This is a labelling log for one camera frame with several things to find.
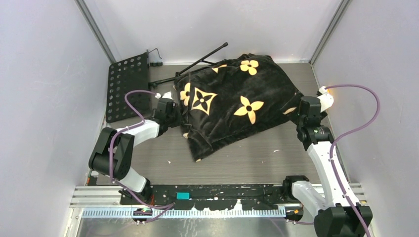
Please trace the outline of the black floral pillowcase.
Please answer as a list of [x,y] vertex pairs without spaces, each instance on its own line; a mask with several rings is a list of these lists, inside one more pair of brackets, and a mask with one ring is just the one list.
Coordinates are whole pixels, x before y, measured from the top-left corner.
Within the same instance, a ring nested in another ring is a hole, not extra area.
[[181,132],[194,161],[288,121],[303,93],[268,55],[244,54],[176,77]]

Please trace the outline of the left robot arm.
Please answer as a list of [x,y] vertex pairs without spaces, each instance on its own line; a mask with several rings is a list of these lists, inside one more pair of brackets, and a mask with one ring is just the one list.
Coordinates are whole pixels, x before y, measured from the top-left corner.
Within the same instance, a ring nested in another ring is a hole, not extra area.
[[147,204],[152,196],[151,182],[131,167],[133,149],[179,125],[179,105],[170,98],[161,98],[150,119],[126,128],[102,129],[88,166],[131,190],[139,204]]

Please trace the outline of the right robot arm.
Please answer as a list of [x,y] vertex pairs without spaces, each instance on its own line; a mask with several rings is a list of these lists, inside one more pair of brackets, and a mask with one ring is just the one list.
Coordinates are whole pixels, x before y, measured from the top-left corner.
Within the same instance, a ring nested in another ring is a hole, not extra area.
[[329,94],[303,96],[296,113],[296,131],[313,161],[321,181],[319,193],[304,175],[286,176],[282,196],[287,202],[300,202],[303,211],[299,224],[312,224],[319,237],[369,237],[373,213],[352,191],[338,164],[335,139],[321,124],[325,110],[334,102]]

